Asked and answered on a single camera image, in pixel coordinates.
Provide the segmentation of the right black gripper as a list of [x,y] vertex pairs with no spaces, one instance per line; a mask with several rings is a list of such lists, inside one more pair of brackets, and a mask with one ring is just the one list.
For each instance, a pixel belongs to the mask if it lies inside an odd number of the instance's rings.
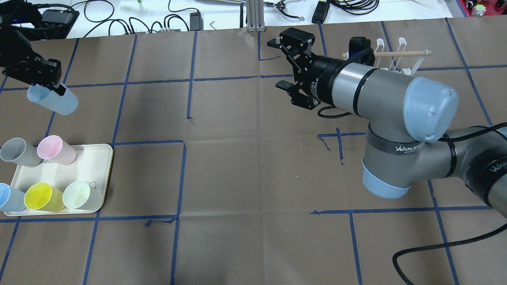
[[280,80],[276,88],[286,91],[293,105],[308,110],[321,102],[333,105],[332,85],[329,84],[333,58],[313,53],[314,42],[314,34],[294,27],[281,32],[280,38],[267,42],[268,47],[281,50],[294,73],[294,84]]

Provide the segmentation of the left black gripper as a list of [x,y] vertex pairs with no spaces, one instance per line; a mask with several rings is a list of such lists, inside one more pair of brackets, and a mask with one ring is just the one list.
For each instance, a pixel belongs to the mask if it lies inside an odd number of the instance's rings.
[[31,86],[51,86],[59,96],[65,95],[59,60],[45,59],[33,51],[30,41],[16,29],[2,27],[0,35],[2,74]]

